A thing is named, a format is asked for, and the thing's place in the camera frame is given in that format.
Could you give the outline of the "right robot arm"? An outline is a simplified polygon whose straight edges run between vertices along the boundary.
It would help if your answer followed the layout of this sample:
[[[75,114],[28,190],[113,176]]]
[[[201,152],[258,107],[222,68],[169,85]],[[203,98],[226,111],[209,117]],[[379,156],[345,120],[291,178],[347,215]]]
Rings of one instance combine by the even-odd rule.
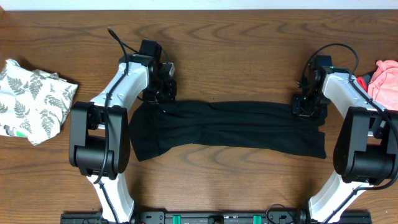
[[[294,98],[294,114],[321,118],[333,103],[344,121],[333,153],[334,171],[293,223],[371,223],[368,212],[348,207],[364,192],[384,190],[397,180],[397,112],[373,101],[353,71],[309,62]]]

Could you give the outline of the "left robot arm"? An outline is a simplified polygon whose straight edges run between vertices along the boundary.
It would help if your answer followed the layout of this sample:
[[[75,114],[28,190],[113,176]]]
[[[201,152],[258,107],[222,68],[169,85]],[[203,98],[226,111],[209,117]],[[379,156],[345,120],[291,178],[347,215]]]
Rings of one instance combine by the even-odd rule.
[[[71,109],[69,161],[96,190],[102,211],[62,216],[62,223],[132,223],[134,200],[124,172],[130,157],[128,112],[138,96],[156,103],[176,95],[175,66],[157,56],[129,54],[106,88]]]

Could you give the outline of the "black t-shirt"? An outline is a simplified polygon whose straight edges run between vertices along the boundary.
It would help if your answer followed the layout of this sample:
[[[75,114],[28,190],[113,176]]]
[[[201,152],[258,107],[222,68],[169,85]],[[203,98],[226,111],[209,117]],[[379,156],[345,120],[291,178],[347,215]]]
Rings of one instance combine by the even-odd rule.
[[[324,159],[324,119],[303,119],[290,105],[260,101],[144,102],[129,123],[138,161],[186,144],[271,149]]]

